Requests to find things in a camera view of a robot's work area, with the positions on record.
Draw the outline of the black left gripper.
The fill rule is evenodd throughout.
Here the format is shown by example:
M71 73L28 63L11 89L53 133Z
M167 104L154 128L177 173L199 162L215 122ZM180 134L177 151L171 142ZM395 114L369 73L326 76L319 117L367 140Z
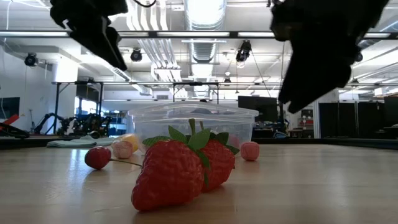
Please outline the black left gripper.
M125 0L51 0L50 17L91 53L122 71L127 69L119 51L121 40L109 27L109 16L127 13Z

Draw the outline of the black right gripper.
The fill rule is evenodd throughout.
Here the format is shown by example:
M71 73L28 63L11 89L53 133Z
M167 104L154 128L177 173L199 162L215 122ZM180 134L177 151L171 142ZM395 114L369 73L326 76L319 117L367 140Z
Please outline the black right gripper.
M362 39L379 22L388 0L271 0L270 30L276 40L292 40L292 56L279 93L288 111L296 113L337 87L344 87L351 75L351 65L360 53L356 44L332 47L296 36L325 35Z

